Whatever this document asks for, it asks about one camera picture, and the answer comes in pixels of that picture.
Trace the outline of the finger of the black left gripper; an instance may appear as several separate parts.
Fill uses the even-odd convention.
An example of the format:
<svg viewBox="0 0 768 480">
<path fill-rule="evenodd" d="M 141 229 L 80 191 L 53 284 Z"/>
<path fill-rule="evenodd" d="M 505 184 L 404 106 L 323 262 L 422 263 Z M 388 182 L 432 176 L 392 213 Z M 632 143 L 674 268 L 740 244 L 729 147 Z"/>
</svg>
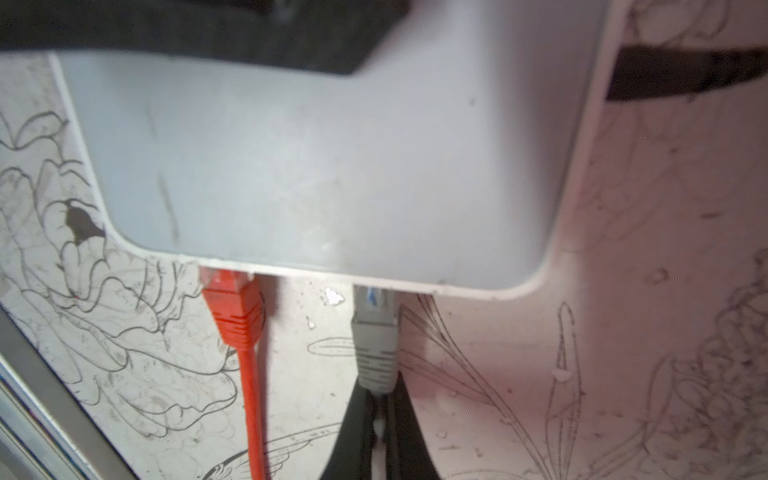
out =
<svg viewBox="0 0 768 480">
<path fill-rule="evenodd" d="M 141 52 L 355 72 L 407 1 L 4 1 L 2 51 Z"/>
</svg>

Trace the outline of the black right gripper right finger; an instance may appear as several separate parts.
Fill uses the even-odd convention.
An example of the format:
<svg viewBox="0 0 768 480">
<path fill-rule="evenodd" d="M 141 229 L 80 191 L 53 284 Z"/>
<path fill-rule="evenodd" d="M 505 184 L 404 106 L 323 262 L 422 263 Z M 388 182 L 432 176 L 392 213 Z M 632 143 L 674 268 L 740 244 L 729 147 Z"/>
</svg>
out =
<svg viewBox="0 0 768 480">
<path fill-rule="evenodd" d="M 384 400 L 386 478 L 440 480 L 401 373 Z"/>
</svg>

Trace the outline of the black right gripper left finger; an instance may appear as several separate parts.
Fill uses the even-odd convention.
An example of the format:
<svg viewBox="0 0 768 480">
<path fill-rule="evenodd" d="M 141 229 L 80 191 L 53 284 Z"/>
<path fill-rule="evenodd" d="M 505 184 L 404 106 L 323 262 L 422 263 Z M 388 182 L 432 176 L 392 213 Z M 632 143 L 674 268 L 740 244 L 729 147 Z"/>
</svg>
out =
<svg viewBox="0 0 768 480">
<path fill-rule="evenodd" d="M 335 445 L 321 480 L 371 480 L 372 455 L 377 442 L 374 422 L 377 397 L 355 382 Z"/>
</svg>

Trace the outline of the white network switch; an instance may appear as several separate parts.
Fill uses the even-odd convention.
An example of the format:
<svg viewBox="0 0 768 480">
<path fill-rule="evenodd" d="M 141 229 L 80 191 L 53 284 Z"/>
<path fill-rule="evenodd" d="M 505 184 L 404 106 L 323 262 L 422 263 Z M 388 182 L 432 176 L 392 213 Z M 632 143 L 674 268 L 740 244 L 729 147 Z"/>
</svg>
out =
<svg viewBox="0 0 768 480">
<path fill-rule="evenodd" d="M 49 57 L 136 255 L 484 299 L 538 288 L 630 5 L 418 1 L 356 73 Z"/>
</svg>

